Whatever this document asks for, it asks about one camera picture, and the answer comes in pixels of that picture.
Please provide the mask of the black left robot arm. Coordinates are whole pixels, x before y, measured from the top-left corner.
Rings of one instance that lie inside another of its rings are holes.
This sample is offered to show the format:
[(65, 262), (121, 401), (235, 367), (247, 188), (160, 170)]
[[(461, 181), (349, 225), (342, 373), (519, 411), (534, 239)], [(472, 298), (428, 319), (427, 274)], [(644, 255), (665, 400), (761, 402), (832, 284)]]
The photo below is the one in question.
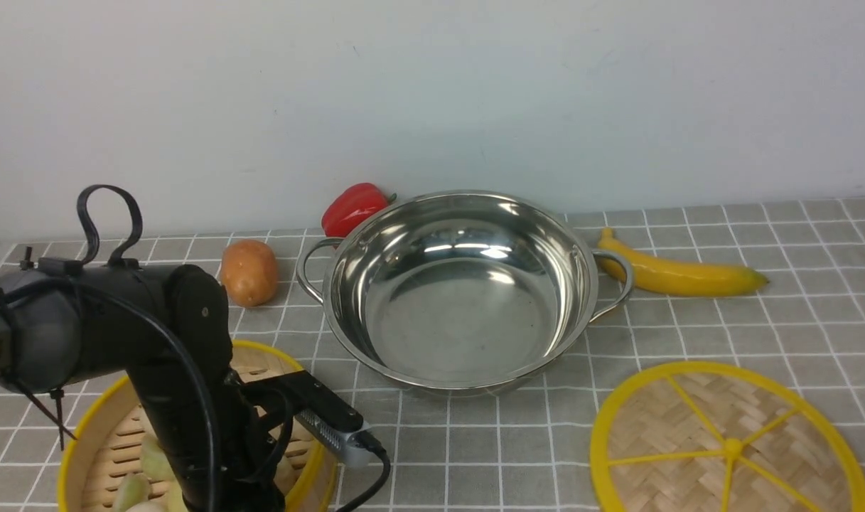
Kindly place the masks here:
[(191, 511), (283, 511), (281, 450), (231, 369), (227, 295), (194, 265), (43, 258), (0, 279), (0, 386), (27, 398), (123, 370)]

